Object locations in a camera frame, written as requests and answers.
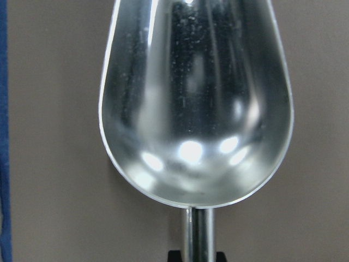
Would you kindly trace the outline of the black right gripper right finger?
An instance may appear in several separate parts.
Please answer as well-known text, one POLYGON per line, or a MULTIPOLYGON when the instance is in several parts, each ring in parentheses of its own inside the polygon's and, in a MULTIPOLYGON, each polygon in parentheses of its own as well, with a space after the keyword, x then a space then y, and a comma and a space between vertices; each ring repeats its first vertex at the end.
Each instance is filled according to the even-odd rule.
POLYGON ((224 252, 216 253, 216 262, 226 262, 226 255, 224 252))

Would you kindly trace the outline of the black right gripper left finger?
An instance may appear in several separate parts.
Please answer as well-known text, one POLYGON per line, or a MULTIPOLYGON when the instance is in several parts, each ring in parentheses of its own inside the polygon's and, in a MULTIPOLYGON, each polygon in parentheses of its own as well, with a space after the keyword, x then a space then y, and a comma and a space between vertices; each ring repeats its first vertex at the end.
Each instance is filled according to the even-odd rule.
POLYGON ((167 253, 167 262, 182 262, 182 253, 180 250, 170 250, 167 253))

